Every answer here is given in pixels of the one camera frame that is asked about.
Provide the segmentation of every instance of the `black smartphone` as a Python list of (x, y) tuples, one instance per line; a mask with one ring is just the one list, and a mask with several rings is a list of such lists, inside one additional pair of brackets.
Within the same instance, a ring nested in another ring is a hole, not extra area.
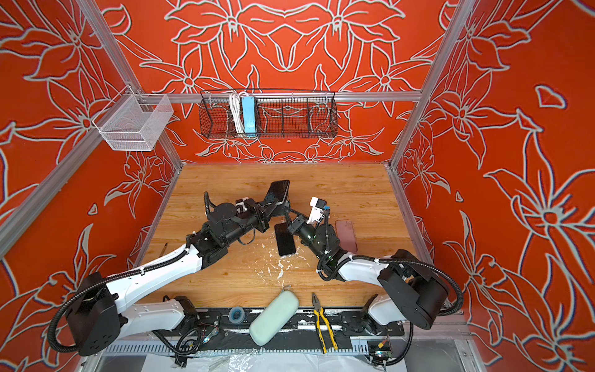
[(265, 200), (270, 202), (273, 201), (273, 199), (277, 199), (277, 205), (281, 205), (285, 203), (288, 191), (289, 180), (271, 182), (271, 186), (268, 188)]
[(275, 237), (277, 238), (279, 256), (288, 256), (296, 252), (296, 244), (293, 241), (293, 235), (287, 230), (287, 223), (275, 225)]

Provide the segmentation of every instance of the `power cord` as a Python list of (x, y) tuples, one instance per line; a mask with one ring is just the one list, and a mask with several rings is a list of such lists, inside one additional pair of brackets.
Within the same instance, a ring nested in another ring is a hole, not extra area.
[(171, 350), (174, 355), (176, 356), (176, 361), (179, 361), (178, 357), (187, 357), (190, 354), (194, 354), (196, 353), (196, 351), (198, 350), (198, 347), (200, 347), (201, 343), (200, 340), (198, 340), (196, 342), (196, 345), (194, 345), (190, 350), (186, 350), (183, 351), (181, 350), (180, 344), (181, 344), (181, 340), (183, 340), (184, 338), (186, 338), (192, 331), (194, 331), (194, 329), (189, 330), (188, 332), (186, 332), (181, 339), (178, 341), (178, 345), (174, 346), (172, 345), (167, 338), (165, 338), (165, 336), (163, 335), (163, 333), (161, 333), (160, 330), (154, 330), (152, 331), (153, 334), (159, 339), (159, 341), (161, 341), (169, 350)]
[(242, 95), (249, 96), (246, 92), (240, 92), (239, 94), (236, 92), (229, 93), (229, 109), (231, 111), (231, 116), (233, 116), (233, 122), (236, 125), (237, 133), (244, 133), (244, 124), (240, 118), (240, 96)]
[(405, 349), (403, 349), (401, 354), (399, 354), (398, 357), (396, 357), (395, 359), (390, 360), (390, 361), (381, 360), (378, 358), (371, 357), (370, 363), (372, 363), (374, 365), (382, 365), (383, 367), (386, 367), (388, 365), (395, 365), (398, 362), (400, 362), (401, 360), (405, 359), (405, 355), (407, 355), (407, 353), (409, 352), (409, 349), (411, 349), (412, 343), (413, 343), (413, 323), (409, 322), (409, 337), (407, 337), (407, 344), (405, 345)]
[(242, 242), (241, 238), (237, 238), (237, 242), (240, 243), (241, 245), (248, 245), (248, 244), (252, 243), (254, 241), (254, 239), (256, 239), (256, 227), (252, 228), (252, 240), (250, 240), (248, 243), (244, 243), (244, 242)]

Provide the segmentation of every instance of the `orange wall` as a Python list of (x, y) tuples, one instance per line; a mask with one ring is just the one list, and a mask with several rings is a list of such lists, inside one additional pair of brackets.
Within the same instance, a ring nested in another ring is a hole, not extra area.
[[(124, 85), (70, 0), (2, 1), (0, 70), (1, 224)], [(87, 275), (132, 266), (173, 172), (160, 145), (97, 147), (0, 261), (0, 371), (77, 367), (49, 349), (47, 325)]]
[[(444, 0), (98, 4), (144, 90), (155, 93), (420, 89), (456, 6)], [(196, 105), (176, 105), (179, 120), (168, 133), (187, 162), (384, 161), (412, 107), (339, 105), (337, 138), (289, 142), (205, 139)]]
[(595, 368), (594, 26), (478, 1), (398, 166), (491, 371)]
[(124, 87), (75, 4), (0, 4), (0, 224)]
[[(77, 367), (77, 354), (49, 348), (48, 323), (89, 274), (132, 268), (173, 175), (159, 144), (123, 152), (102, 142), (84, 162), (1, 261), (0, 371)], [(70, 332), (58, 340), (70, 345)]]

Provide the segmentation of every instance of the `pink smartphone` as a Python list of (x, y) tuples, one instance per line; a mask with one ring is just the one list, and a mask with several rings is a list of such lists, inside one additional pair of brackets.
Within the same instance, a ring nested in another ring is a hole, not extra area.
[(335, 221), (337, 228), (337, 237), (341, 240), (341, 248), (351, 253), (357, 253), (358, 244), (355, 241), (355, 230), (353, 229), (353, 222), (349, 220)]

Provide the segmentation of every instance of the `plastic sheet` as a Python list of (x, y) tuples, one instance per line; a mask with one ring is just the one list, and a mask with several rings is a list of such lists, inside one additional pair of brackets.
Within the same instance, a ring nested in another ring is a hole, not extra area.
[[(314, 355), (300, 353), (233, 354), (226, 357), (188, 359), (187, 367), (175, 365), (174, 358), (148, 354), (142, 372), (375, 372), (363, 358), (340, 355)], [(386, 368), (388, 372), (407, 372), (405, 362)]]

